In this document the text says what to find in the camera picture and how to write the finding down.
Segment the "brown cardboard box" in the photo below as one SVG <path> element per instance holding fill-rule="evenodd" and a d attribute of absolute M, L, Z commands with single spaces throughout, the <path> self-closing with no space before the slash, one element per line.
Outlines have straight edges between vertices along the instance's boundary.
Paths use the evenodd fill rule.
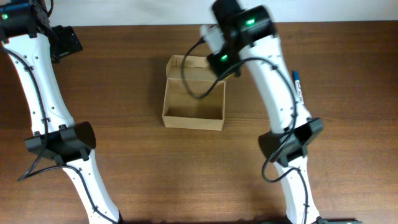
<path fill-rule="evenodd" d="M 223 129 L 226 82 L 215 83 L 205 57 L 172 55 L 165 74 L 162 119 L 166 128 Z"/>

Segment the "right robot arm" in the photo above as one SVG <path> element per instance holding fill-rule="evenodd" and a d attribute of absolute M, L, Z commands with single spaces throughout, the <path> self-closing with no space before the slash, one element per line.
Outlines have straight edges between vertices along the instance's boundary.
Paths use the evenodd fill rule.
<path fill-rule="evenodd" d="M 323 129 L 301 102 L 284 62 L 281 40 L 264 6 L 243 9 L 237 1 L 215 1 L 216 25 L 202 29 L 211 49 L 207 57 L 219 80 L 245 65 L 266 107 L 270 131 L 258 141 L 266 161 L 273 164 L 291 223 L 321 220 L 308 181 L 308 145 Z"/>

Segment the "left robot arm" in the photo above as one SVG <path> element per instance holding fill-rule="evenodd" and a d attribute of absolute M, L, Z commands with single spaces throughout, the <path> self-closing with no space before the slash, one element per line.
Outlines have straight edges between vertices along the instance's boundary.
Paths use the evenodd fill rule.
<path fill-rule="evenodd" d="M 83 47 L 72 27 L 50 25 L 52 11 L 44 1 L 1 4 L 1 51 L 12 60 L 22 85 L 33 134 L 25 146 L 37 156 L 19 180 L 61 169 L 75 186 L 90 223 L 122 223 L 96 164 L 93 127 L 87 121 L 74 122 L 53 70 L 61 58 Z"/>

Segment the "blue whiteboard marker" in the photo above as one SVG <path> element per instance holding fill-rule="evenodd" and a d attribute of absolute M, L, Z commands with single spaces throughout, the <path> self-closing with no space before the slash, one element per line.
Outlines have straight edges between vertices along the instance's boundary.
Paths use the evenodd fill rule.
<path fill-rule="evenodd" d="M 294 78 L 294 85 L 295 85 L 295 89 L 296 89 L 297 95 L 299 97 L 299 100 L 300 100 L 301 104 L 304 104 L 299 73 L 298 73 L 298 71 L 293 70 L 292 71 L 292 75 L 293 75 L 293 78 Z"/>

